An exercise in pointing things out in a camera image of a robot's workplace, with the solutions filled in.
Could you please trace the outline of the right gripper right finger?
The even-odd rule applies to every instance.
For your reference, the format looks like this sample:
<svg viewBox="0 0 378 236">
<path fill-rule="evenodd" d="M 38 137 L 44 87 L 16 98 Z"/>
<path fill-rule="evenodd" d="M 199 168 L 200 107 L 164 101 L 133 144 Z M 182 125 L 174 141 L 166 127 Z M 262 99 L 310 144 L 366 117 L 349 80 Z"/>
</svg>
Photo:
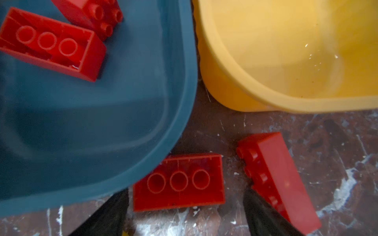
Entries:
<svg viewBox="0 0 378 236">
<path fill-rule="evenodd" d="M 303 236 L 253 189 L 245 190 L 243 206 L 252 236 Z"/>
</svg>

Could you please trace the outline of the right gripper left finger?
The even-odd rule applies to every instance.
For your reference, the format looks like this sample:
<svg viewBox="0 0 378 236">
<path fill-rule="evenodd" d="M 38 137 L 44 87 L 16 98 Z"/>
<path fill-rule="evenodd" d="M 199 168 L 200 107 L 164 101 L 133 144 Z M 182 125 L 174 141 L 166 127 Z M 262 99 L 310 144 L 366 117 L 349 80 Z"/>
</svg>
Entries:
<svg viewBox="0 0 378 236">
<path fill-rule="evenodd" d="M 110 197 L 69 236 L 121 236 L 129 207 L 126 188 Z"/>
</svg>

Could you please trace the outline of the small red lego brick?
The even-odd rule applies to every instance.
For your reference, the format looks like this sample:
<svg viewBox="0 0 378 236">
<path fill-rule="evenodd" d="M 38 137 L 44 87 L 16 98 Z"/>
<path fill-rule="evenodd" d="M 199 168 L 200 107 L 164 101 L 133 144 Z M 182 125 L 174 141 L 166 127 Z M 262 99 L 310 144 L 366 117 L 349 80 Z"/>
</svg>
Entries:
<svg viewBox="0 0 378 236">
<path fill-rule="evenodd" d="M 73 25 L 92 30 L 101 41 L 112 36 L 123 13 L 116 0 L 52 0 Z"/>
</svg>

